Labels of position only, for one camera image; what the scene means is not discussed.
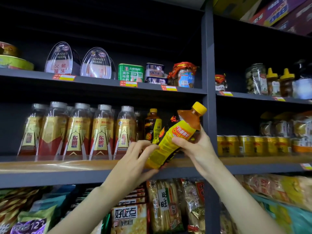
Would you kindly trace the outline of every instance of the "hand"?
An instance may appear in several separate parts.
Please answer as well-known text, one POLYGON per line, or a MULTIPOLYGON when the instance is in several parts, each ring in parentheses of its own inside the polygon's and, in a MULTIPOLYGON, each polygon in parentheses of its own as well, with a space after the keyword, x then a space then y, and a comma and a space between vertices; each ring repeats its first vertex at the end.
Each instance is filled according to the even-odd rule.
POLYGON ((206 179, 214 174, 216 165, 222 163, 214 152, 210 138, 201 126, 200 139, 193 144, 179 137, 173 137, 172 142, 183 148, 184 153, 192 160, 197 171, 206 179))
POLYGON ((158 173, 157 169, 142 173, 146 160, 155 149, 158 149, 158 145, 151 144, 148 140, 139 140, 130 144, 127 153, 118 161, 101 185, 113 193, 116 202, 158 173))

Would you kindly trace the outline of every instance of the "yellow bottle cap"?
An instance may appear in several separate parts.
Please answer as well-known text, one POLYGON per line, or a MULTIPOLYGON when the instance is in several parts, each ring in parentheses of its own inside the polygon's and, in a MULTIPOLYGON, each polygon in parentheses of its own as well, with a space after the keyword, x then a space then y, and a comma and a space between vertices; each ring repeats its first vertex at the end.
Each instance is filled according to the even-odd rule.
POLYGON ((268 69, 267 78, 278 77, 276 73, 273 73, 272 68, 268 69))
POLYGON ((284 74, 280 77, 281 80, 283 79, 291 79, 294 78, 294 74, 289 74, 288 68, 284 69, 284 74))
POLYGON ((207 111, 207 108, 199 102, 195 102, 192 108, 201 115, 205 114, 207 111))

